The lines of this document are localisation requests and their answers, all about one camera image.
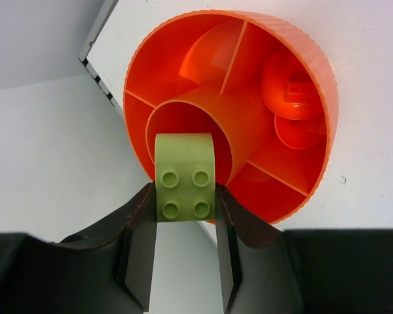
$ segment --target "lego duplo block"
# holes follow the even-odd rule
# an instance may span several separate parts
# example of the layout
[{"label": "lego duplo block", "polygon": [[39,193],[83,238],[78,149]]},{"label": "lego duplo block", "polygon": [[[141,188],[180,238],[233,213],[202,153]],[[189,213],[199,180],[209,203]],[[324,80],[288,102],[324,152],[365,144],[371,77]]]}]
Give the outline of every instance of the lego duplo block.
[{"label": "lego duplo block", "polygon": [[155,173],[157,221],[215,219],[211,134],[157,134]]}]

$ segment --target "orange plastic container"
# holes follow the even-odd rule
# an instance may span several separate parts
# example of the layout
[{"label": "orange plastic container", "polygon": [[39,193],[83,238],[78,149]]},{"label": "orange plastic container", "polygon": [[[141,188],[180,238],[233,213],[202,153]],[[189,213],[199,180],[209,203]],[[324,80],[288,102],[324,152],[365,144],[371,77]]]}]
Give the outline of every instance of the orange plastic container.
[{"label": "orange plastic container", "polygon": [[140,44],[124,115],[152,180],[158,133],[211,133],[217,182],[267,222],[316,190],[335,136],[338,95],[326,57],[272,16],[203,10],[176,16]]}]

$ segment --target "white wall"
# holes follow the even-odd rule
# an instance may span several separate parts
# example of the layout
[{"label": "white wall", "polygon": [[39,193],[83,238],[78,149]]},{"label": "white wall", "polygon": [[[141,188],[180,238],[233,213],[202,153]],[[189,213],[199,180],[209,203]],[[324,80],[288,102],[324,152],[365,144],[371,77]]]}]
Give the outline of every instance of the white wall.
[{"label": "white wall", "polygon": [[58,241],[148,182],[89,76],[0,91],[0,231]]},{"label": "white wall", "polygon": [[104,0],[0,0],[0,90],[85,74],[77,59]]}]

